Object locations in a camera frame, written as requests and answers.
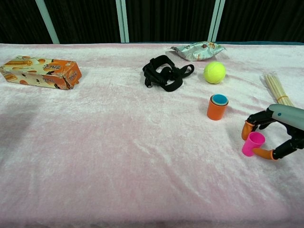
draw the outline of yellow rubber band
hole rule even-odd
[[[284,95],[284,96],[279,97],[276,101],[279,102],[279,100],[282,99],[282,98],[284,98],[284,97],[288,98],[288,96]]]

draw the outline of pink cup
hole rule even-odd
[[[242,152],[247,157],[254,155],[252,149],[261,147],[265,142],[265,137],[260,132],[251,132],[244,143]]]

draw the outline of bundle of sticks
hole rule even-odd
[[[276,73],[271,72],[264,74],[264,79],[271,93],[279,104],[294,106],[289,97],[286,95],[279,78],[276,76]]]

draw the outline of orange cup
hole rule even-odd
[[[228,105],[228,99],[221,94],[215,94],[210,97],[207,116],[211,120],[220,120],[223,118],[225,109]]]

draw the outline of yellow tennis ball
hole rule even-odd
[[[207,82],[217,84],[224,79],[226,69],[224,64],[220,62],[211,62],[205,67],[203,75]]]

